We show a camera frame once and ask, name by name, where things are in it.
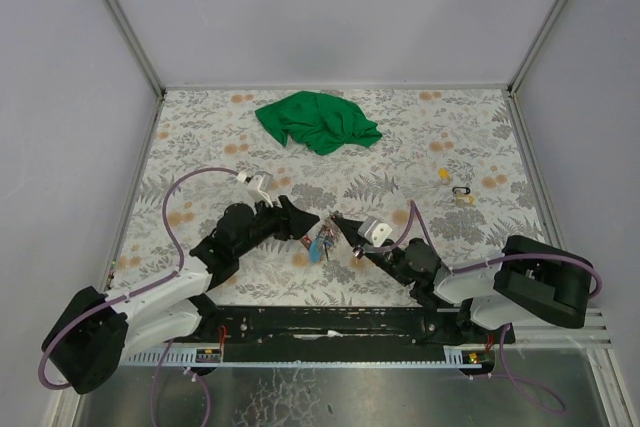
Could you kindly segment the green crumpled cloth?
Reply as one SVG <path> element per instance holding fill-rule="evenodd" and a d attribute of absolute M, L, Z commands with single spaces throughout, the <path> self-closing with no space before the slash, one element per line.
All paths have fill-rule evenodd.
<path fill-rule="evenodd" d="M 300 91 L 257 109 L 255 115 L 281 146 L 293 140 L 320 156 L 345 145 L 369 148 L 383 137 L 356 103 L 326 93 Z"/>

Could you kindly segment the key with black tag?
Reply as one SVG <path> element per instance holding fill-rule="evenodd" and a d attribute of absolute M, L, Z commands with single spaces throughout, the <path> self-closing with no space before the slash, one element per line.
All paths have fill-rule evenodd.
<path fill-rule="evenodd" d="M 454 201 L 457 206 L 471 206 L 475 203 L 475 198 L 471 189 L 466 186 L 456 186 L 452 188 Z"/>

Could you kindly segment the aluminium corner post left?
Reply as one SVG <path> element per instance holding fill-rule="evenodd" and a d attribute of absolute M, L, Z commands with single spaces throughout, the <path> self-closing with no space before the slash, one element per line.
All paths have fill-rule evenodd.
<path fill-rule="evenodd" d="M 120 0 L 102 0 L 102 2 L 150 90 L 155 97 L 162 98 L 166 92 L 166 87 L 134 31 Z"/>

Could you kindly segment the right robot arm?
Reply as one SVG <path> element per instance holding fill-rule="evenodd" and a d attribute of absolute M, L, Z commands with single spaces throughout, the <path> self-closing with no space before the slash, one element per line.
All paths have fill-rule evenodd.
<path fill-rule="evenodd" d="M 356 258 L 369 259 L 409 287 L 425 310 L 431 343 L 479 343 L 529 319 L 580 329 L 589 300 L 602 288 L 586 259 L 521 235 L 509 237 L 496 257 L 448 266 L 429 240 L 413 238 L 402 246 L 374 217 L 355 221 L 334 213 L 330 219 Z"/>

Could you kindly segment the metal key organizer blue handle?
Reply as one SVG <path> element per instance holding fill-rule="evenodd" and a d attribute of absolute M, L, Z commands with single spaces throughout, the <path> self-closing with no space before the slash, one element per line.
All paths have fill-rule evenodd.
<path fill-rule="evenodd" d="M 326 219 L 314 237 L 305 235 L 300 242 L 307 250 L 310 263 L 328 260 L 329 252 L 336 243 L 336 232 L 332 220 Z"/>

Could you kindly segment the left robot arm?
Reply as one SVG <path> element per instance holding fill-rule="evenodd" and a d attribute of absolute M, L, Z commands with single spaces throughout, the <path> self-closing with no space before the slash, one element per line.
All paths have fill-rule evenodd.
<path fill-rule="evenodd" d="M 273 206 L 230 205 L 170 273 L 112 293 L 77 292 L 43 341 L 43 361 L 62 374 L 63 388 L 86 394 L 122 361 L 171 339 L 210 332 L 206 323 L 218 308 L 207 294 L 238 271 L 240 258 L 269 238 L 300 240 L 319 220 L 285 195 Z"/>

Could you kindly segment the aluminium corner post right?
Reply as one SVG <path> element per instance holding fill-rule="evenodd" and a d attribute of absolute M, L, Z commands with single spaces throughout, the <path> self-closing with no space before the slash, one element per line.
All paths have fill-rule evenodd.
<path fill-rule="evenodd" d="M 517 91 L 523 85 L 529 70 L 532 68 L 536 58 L 539 56 L 545 42 L 551 35 L 553 28 L 559 21 L 568 2 L 569 0 L 554 0 L 551 4 L 549 11 L 536 32 L 523 60 L 520 62 L 513 77 L 507 84 L 507 92 L 512 98 L 515 97 Z"/>

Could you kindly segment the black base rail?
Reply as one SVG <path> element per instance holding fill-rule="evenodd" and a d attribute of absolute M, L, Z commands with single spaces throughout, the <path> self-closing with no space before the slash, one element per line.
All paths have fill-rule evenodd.
<path fill-rule="evenodd" d="M 218 306 L 180 343 L 228 345 L 292 343 L 296 339 L 427 344 L 447 347 L 498 342 L 501 330 L 475 327 L 457 310 L 423 307 Z"/>

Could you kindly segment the aluminium corner post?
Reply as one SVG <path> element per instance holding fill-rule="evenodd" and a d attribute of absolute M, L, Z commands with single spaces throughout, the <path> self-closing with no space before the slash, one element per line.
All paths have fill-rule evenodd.
<path fill-rule="evenodd" d="M 569 0 L 554 0 L 551 4 L 549 11 L 536 32 L 523 60 L 520 62 L 513 77 L 507 84 L 507 92 L 512 98 L 515 97 L 517 91 L 523 85 L 529 70 L 532 68 L 536 58 L 539 56 L 545 42 L 551 35 L 553 28 L 559 21 L 568 2 Z"/>
<path fill-rule="evenodd" d="M 155 97 L 162 98 L 166 92 L 166 87 L 134 31 L 120 0 L 102 0 L 102 2 L 150 90 Z"/>

